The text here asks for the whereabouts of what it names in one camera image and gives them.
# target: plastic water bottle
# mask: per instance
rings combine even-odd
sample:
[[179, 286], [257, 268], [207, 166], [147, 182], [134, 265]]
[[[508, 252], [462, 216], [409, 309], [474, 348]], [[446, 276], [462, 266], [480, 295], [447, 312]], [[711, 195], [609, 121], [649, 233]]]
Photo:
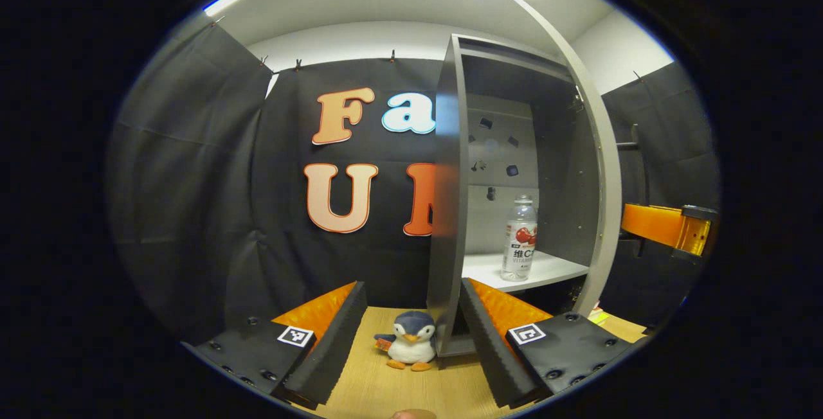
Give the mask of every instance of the plastic water bottle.
[[514, 208], [506, 218], [506, 243], [503, 249], [503, 269], [500, 277], [506, 281], [526, 281], [532, 270], [534, 246], [538, 240], [538, 214], [532, 197], [515, 197]]

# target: bottle label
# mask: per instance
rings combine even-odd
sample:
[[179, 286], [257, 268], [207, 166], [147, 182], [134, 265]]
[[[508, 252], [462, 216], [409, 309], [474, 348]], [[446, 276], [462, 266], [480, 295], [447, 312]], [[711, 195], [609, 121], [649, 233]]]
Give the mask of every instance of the bottle label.
[[507, 222], [503, 270], [523, 272], [531, 269], [532, 255], [534, 255], [534, 246], [537, 239], [537, 223]]

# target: wooden floor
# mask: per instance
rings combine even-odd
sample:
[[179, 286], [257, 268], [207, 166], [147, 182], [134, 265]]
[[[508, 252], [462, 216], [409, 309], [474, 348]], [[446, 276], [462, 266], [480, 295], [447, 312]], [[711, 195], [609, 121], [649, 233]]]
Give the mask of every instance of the wooden floor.
[[[435, 358], [434, 367], [423, 372], [386, 366], [388, 355], [374, 348], [373, 336], [391, 332], [395, 317], [403, 311], [408, 310], [366, 309], [331, 398], [311, 413], [333, 419], [389, 419], [395, 411], [424, 409], [438, 419], [486, 419], [529, 406], [497, 407], [476, 354]], [[615, 316], [602, 327], [628, 342], [643, 337], [643, 327]]]

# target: penguin plush toy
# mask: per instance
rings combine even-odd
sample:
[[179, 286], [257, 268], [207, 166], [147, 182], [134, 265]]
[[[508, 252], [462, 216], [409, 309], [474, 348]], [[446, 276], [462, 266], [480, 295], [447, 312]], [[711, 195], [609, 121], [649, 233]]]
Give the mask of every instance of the penguin plush toy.
[[435, 320], [423, 311], [406, 311], [394, 319], [394, 334], [377, 334], [374, 339], [391, 342], [388, 365], [411, 370], [428, 370], [435, 357]]

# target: fluorescent light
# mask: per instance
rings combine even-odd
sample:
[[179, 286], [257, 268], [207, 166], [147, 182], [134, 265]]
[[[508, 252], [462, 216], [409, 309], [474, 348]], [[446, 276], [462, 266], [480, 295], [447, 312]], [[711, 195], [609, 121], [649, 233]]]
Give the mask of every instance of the fluorescent light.
[[235, 1], [237, 0], [217, 0], [214, 3], [204, 7], [203, 11], [206, 12], [206, 15], [211, 15], [211, 17], [213, 17], [218, 12], [221, 12], [226, 9], [226, 7], [229, 7], [229, 5]]

